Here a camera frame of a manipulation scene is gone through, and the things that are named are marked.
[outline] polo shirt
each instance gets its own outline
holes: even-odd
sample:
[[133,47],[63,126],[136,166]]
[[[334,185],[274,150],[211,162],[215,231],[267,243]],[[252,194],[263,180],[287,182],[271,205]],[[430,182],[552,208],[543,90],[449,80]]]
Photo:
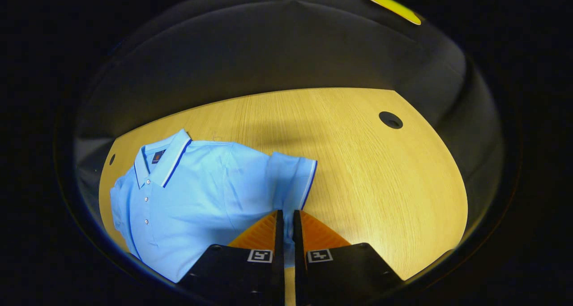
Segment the polo shirt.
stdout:
[[285,266],[291,267],[293,212],[303,208],[316,166],[238,143],[192,140],[181,129],[141,147],[116,181],[110,190],[113,224],[129,252],[178,282],[209,245],[227,245],[282,209]]

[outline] shirt collar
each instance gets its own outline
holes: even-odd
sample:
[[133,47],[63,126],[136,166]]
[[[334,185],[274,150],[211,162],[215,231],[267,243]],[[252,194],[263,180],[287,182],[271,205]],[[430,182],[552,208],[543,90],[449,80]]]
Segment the shirt collar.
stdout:
[[[155,184],[165,187],[179,164],[185,148],[191,141],[191,138],[187,135],[185,130],[181,129],[178,133],[169,138],[141,147],[135,156],[135,162],[133,162],[135,178],[137,178],[139,188],[148,184],[148,181],[149,183],[154,182]],[[147,162],[145,161],[145,153],[152,155],[155,150],[165,146],[168,146],[165,149],[165,153],[161,156],[153,172],[149,173]]]

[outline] yellow sticker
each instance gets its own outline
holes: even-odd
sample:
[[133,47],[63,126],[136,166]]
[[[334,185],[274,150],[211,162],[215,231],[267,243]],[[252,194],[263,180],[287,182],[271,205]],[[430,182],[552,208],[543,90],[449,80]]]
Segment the yellow sticker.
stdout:
[[418,18],[413,11],[408,9],[406,6],[399,4],[398,2],[395,2],[393,0],[371,0],[371,1],[373,1],[375,4],[378,4],[384,8],[389,9],[390,11],[393,11],[397,15],[400,15],[401,17],[407,19],[408,21],[416,25],[422,24],[420,18]]

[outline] wood grain surface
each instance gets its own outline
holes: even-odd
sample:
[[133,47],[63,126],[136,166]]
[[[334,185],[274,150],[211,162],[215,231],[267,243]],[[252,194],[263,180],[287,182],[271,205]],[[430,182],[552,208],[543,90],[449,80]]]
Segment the wood grain surface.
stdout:
[[[383,124],[397,115],[401,129]],[[109,189],[143,145],[184,128],[194,140],[235,141],[270,155],[316,159],[305,212],[350,243],[368,242],[408,279],[456,247],[467,199],[452,155],[426,120],[392,90],[317,88],[255,94],[214,102],[153,121],[118,137],[100,180],[106,231],[113,227]],[[294,269],[285,269],[286,303],[294,304]]]

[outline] black fabric enclosure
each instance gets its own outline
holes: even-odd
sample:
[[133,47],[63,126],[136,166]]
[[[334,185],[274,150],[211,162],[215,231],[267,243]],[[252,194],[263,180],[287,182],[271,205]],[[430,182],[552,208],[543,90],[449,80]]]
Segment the black fabric enclosure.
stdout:
[[[463,240],[510,188],[501,178],[512,144],[490,90],[471,59],[431,23],[413,25],[368,0],[187,0],[123,41],[63,123],[73,124],[73,162],[59,166],[77,182],[64,186],[70,209],[91,216],[78,222],[96,245],[108,245],[98,183],[114,139],[210,102],[317,87],[395,90],[422,114],[464,180]],[[57,145],[68,140],[60,132]],[[125,265],[118,251],[105,253]]]

